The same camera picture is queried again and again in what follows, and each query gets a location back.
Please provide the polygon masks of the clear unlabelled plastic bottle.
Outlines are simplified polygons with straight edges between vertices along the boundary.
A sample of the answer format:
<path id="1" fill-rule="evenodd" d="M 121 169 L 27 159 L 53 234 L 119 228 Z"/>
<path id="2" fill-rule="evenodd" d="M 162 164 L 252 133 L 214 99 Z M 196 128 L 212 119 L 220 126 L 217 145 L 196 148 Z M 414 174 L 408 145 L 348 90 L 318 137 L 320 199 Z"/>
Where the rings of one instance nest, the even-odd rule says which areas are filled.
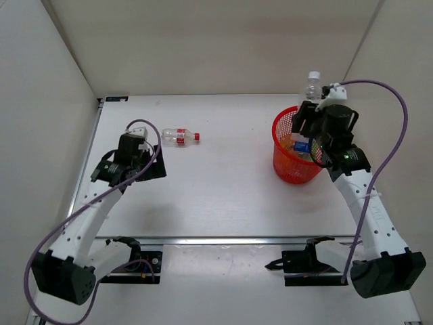
<path id="1" fill-rule="evenodd" d="M 317 71 L 310 71 L 306 80 L 306 86 L 302 90 L 302 100 L 319 102 L 321 100 L 321 74 Z"/>

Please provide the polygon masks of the blue label clear bottle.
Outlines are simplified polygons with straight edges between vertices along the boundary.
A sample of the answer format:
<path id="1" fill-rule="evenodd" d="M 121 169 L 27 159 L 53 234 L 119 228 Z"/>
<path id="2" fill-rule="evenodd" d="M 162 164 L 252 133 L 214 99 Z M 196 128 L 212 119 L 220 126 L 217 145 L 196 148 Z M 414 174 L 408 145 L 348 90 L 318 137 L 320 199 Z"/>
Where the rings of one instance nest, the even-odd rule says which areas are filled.
<path id="1" fill-rule="evenodd" d="M 294 152 L 299 158 L 308 160 L 310 158 L 309 140 L 299 133 L 293 133 L 292 138 L 296 141 Z"/>

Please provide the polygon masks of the red label clear bottle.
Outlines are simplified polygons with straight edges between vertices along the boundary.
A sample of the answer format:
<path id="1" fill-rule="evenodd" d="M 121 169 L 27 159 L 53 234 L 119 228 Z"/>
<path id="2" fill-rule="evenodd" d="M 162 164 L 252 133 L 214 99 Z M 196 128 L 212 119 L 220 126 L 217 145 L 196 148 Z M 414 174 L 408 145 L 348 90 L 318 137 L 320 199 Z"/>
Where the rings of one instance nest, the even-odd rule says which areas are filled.
<path id="1" fill-rule="evenodd" d="M 167 146 L 187 146 L 200 142 L 199 133 L 183 128 L 163 129 L 161 138 L 163 144 Z"/>

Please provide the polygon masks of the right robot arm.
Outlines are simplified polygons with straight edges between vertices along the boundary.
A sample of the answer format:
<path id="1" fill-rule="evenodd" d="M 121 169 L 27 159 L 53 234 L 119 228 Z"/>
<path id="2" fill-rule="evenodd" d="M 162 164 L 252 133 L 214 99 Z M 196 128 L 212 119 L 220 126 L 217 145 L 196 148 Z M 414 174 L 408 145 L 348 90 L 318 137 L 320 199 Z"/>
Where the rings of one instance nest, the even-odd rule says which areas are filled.
<path id="1" fill-rule="evenodd" d="M 309 240 L 304 264 L 314 271 L 328 265 L 342 272 L 341 281 L 350 282 L 365 299 L 406 291 L 419 278 L 426 260 L 399 235 L 375 187 L 395 153 L 376 172 L 371 170 L 364 151 L 353 142 L 359 115 L 346 106 L 344 86 L 324 86 L 320 102 L 304 101 L 292 119 L 292 131 L 308 139 L 311 159 L 329 173 L 357 229 L 349 246 L 329 237 Z"/>

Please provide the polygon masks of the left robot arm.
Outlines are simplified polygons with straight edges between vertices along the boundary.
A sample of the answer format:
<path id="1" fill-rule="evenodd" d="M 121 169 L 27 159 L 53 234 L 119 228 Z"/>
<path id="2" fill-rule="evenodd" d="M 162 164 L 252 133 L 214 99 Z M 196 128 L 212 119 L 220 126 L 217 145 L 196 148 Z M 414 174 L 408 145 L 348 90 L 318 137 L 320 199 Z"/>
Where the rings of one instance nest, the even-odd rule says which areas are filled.
<path id="1" fill-rule="evenodd" d="M 90 249 L 108 213 L 124 194 L 124 181 L 165 176 L 162 151 L 148 143 L 146 128 L 123 133 L 117 149 L 106 153 L 91 174 L 83 200 L 85 211 L 68 223 L 46 253 L 38 253 L 33 260 L 31 269 L 39 290 L 82 305 L 96 283 L 112 270 L 139 268 L 141 249 L 132 237 L 115 237 L 94 253 Z"/>

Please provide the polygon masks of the red mesh plastic bin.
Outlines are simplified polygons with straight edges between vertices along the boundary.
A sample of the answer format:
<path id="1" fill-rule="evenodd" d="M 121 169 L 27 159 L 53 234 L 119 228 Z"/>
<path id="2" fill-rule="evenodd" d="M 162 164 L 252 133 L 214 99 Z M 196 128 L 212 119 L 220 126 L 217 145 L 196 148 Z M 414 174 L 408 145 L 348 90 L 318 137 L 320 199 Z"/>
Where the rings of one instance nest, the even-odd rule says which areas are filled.
<path id="1" fill-rule="evenodd" d="M 281 111 L 273 121 L 271 133 L 275 173 L 288 183 L 300 185 L 315 178 L 322 168 L 313 162 L 307 152 L 307 141 L 292 135 L 292 117 L 297 110 L 297 106 L 292 106 Z"/>

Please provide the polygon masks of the left corner dark label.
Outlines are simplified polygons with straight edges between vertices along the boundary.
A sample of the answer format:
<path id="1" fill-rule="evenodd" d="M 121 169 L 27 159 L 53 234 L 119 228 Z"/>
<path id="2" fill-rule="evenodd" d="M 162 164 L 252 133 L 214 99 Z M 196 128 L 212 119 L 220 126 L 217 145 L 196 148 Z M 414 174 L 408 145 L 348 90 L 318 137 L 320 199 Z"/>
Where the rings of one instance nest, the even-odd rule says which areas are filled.
<path id="1" fill-rule="evenodd" d="M 127 102 L 128 100 L 128 96 L 107 96 L 105 98 L 106 102 Z"/>

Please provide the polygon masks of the aluminium table edge rail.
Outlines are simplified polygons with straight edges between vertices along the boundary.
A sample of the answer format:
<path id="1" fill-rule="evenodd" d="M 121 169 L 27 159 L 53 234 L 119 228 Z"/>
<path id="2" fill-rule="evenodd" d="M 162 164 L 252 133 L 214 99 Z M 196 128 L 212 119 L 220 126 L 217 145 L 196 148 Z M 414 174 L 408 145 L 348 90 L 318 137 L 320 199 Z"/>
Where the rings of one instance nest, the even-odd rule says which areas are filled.
<path id="1" fill-rule="evenodd" d="M 216 246 L 233 246 L 233 245 L 303 245 L 309 237 L 302 236 L 224 236 L 224 237 L 135 237 L 144 245 L 216 245 Z"/>

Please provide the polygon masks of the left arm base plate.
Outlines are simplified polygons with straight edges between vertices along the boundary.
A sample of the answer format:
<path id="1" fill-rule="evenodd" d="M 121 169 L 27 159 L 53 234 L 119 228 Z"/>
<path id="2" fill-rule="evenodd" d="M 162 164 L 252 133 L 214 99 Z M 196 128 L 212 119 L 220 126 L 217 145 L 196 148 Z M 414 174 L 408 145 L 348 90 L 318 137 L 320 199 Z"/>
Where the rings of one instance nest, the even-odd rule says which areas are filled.
<path id="1" fill-rule="evenodd" d="M 148 263 L 135 263 L 109 274 L 102 284 L 159 284 L 162 271 L 163 246 L 142 246 L 140 259 Z"/>

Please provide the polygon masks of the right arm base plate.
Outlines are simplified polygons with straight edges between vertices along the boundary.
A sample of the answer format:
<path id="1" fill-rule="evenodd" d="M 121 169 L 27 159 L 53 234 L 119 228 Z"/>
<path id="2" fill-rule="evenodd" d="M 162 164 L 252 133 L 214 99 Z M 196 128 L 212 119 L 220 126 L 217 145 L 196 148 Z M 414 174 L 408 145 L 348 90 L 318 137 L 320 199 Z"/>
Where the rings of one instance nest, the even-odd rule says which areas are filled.
<path id="1" fill-rule="evenodd" d="M 322 262 L 313 253 L 282 251 L 281 258 L 265 265 L 269 271 L 283 271 L 286 287 L 348 286 L 341 282 L 340 272 Z"/>

